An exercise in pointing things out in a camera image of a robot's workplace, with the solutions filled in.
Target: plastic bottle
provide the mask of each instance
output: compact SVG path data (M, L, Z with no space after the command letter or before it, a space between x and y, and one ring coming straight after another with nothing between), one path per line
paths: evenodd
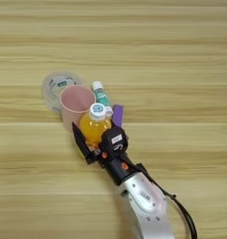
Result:
M100 103L91 105L90 111L80 120L79 128L86 137L86 144L93 150L102 141L102 134L111 128L111 121L106 117L106 107Z
M111 117L113 115L113 110L110 106L109 99L104 91L102 83L100 81L94 81L92 84L92 89L96 97L96 102L104 105L106 107L106 115Z

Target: plastic cup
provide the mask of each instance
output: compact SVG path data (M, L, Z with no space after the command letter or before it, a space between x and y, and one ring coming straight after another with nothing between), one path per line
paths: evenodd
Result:
M79 126L80 118L96 102L94 93L84 86L69 86L60 95L60 103L65 129L72 133L72 122Z

